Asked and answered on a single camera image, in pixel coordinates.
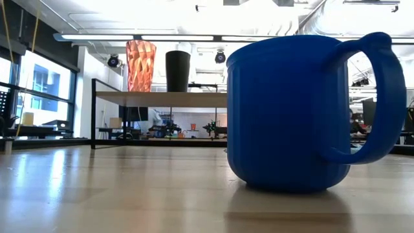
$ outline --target window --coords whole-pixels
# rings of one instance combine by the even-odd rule
[[[17,98],[17,115],[21,115],[24,99],[24,112],[34,114],[33,125],[40,126],[53,120],[68,119],[68,103],[43,98],[33,94],[26,94],[26,98],[24,98],[24,95],[24,93],[19,93],[19,97]]]
[[[12,62],[3,58],[0,58],[0,82],[9,83],[10,70],[12,68]],[[0,91],[7,92],[8,88],[0,87]]]
[[[20,87],[69,99],[70,85],[69,69],[29,51],[21,58]]]
[[[20,63],[16,115],[24,117],[22,110],[23,113],[33,113],[35,126],[53,120],[72,121],[74,79],[71,70],[26,51]]]

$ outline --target black vase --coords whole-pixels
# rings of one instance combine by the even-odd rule
[[[175,50],[166,54],[167,92],[187,92],[190,54]]]

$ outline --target mug handle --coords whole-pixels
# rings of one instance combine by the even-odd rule
[[[323,148],[321,155],[340,164],[367,164],[387,155],[395,145],[406,117],[407,89],[401,64],[391,50],[388,34],[375,32],[361,39],[337,45],[323,66],[325,72],[336,72],[352,55],[362,51],[373,66],[376,80],[377,105],[373,128],[367,142],[355,154],[336,148]]]

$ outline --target glass window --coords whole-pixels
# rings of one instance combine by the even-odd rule
[[[20,87],[69,99],[70,84],[71,71],[61,65],[30,51],[21,58]]]
[[[24,94],[19,93],[17,98],[17,115],[21,115],[21,108],[23,107]],[[44,123],[53,120],[67,120],[68,103],[60,102],[57,100],[51,100],[43,98],[33,94],[26,94],[25,101],[25,113],[33,113],[33,125],[40,126]]]
[[[12,68],[12,62],[3,58],[0,58],[0,82],[9,83],[10,70]],[[8,88],[1,87],[0,91],[7,92]]]

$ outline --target vase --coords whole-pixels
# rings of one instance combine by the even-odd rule
[[[190,54],[174,50],[166,54],[167,92],[187,92]]]
[[[150,92],[157,47],[142,40],[127,42],[128,91]]]

